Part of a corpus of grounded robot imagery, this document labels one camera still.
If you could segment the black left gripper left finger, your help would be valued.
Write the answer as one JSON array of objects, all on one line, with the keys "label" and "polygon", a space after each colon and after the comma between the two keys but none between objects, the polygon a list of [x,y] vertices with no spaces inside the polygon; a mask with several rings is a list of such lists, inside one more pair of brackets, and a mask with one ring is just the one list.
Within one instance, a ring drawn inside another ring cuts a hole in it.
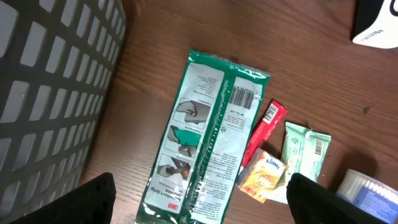
[{"label": "black left gripper left finger", "polygon": [[116,187],[105,172],[12,224],[110,224]]}]

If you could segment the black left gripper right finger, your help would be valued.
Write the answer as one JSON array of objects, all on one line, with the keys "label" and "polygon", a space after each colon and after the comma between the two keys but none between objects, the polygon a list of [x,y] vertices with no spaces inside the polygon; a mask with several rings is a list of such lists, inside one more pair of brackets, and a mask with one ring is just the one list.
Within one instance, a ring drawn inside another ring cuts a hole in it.
[{"label": "black left gripper right finger", "polygon": [[296,224],[383,224],[300,173],[287,185],[287,201]]}]

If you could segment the mint green wipes pack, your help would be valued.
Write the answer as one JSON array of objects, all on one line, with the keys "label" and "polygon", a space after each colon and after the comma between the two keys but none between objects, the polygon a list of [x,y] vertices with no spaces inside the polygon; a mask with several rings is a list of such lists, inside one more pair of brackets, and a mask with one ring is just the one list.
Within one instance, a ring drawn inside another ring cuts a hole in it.
[{"label": "mint green wipes pack", "polygon": [[320,175],[331,136],[297,124],[285,123],[285,139],[281,161],[285,171],[269,195],[269,199],[287,203],[287,185],[294,173],[300,173],[316,182]]}]

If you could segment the orange Kleenex tissue pack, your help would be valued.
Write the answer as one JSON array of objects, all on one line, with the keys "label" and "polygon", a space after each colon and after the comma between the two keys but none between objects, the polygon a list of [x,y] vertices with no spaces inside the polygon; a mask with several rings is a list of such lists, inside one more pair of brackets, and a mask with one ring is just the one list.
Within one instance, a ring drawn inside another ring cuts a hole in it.
[{"label": "orange Kleenex tissue pack", "polygon": [[264,203],[281,178],[287,164],[257,148],[237,179],[240,191]]}]

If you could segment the white blue cotton swab tub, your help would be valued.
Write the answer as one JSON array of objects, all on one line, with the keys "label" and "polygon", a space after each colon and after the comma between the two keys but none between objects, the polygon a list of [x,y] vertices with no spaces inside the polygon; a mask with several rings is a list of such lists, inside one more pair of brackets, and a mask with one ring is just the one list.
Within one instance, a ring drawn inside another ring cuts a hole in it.
[{"label": "white blue cotton swab tub", "polygon": [[397,190],[356,170],[346,171],[336,194],[386,223],[397,220]]}]

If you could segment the red narrow packet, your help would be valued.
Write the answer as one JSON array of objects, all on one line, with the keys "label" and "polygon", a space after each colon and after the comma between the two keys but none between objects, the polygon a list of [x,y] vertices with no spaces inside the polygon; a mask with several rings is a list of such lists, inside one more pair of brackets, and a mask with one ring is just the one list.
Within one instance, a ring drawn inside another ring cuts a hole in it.
[{"label": "red narrow packet", "polygon": [[239,169],[239,174],[250,161],[255,150],[268,141],[278,124],[282,122],[287,109],[276,100],[272,100],[264,113],[264,116],[254,128],[251,138],[244,153],[243,161]]}]

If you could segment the green white 3M glove package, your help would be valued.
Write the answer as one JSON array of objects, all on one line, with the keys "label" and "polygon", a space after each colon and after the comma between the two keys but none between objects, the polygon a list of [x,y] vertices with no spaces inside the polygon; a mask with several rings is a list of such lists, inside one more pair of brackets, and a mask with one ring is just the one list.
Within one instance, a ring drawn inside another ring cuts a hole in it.
[{"label": "green white 3M glove package", "polygon": [[267,72],[191,50],[137,223],[222,223]]}]

